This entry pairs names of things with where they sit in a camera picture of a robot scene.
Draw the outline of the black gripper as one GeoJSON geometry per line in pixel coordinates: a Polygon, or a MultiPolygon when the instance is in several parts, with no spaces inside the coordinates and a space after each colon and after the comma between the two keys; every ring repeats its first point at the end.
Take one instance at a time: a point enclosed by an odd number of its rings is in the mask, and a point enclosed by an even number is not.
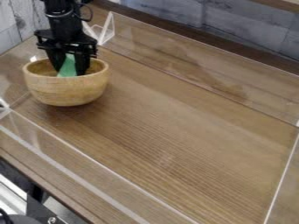
{"type": "Polygon", "coordinates": [[[89,58],[95,56],[97,41],[82,31],[82,19],[74,11],[46,13],[49,28],[35,30],[37,48],[43,50],[55,71],[59,71],[66,58],[74,54],[77,76],[89,69],[89,58]]]}

